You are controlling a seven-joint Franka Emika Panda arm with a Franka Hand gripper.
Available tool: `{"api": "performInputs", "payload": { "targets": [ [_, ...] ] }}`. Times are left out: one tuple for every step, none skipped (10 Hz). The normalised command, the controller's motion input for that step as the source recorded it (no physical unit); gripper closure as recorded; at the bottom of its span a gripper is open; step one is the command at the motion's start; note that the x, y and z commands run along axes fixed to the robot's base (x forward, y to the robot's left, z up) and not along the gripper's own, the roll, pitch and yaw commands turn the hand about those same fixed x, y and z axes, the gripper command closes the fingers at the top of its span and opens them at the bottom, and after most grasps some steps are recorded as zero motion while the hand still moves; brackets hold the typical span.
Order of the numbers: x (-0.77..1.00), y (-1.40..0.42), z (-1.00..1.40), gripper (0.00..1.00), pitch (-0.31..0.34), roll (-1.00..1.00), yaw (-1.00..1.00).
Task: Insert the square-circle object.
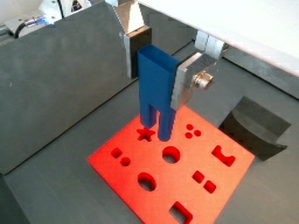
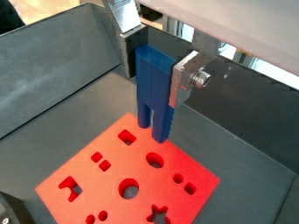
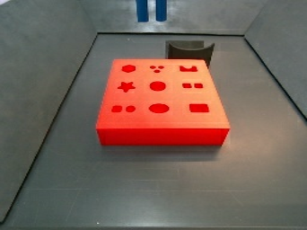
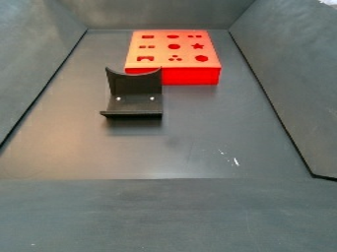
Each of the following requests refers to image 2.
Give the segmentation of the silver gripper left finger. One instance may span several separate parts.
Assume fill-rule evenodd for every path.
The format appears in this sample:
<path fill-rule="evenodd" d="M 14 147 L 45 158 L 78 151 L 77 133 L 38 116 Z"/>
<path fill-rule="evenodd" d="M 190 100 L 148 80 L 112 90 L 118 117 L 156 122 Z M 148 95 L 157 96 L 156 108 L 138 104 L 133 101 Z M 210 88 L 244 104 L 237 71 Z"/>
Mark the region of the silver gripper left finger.
<path fill-rule="evenodd" d="M 134 49 L 146 41 L 146 29 L 140 22 L 134 0 L 102 0 L 106 14 L 116 27 L 125 75 L 136 76 Z"/>

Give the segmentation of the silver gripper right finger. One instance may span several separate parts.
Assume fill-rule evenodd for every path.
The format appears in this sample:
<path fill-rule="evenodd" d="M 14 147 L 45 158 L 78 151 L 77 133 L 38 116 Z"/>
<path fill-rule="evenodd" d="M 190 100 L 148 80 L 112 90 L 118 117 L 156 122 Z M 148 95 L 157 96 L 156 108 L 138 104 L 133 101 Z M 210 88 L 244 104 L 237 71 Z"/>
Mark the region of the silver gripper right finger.
<path fill-rule="evenodd" d="M 190 44 L 196 47 L 172 66 L 168 105 L 177 109 L 189 98 L 192 88 L 205 88 L 210 75 L 204 66 L 218 54 L 220 41 L 201 31 L 194 31 Z"/>

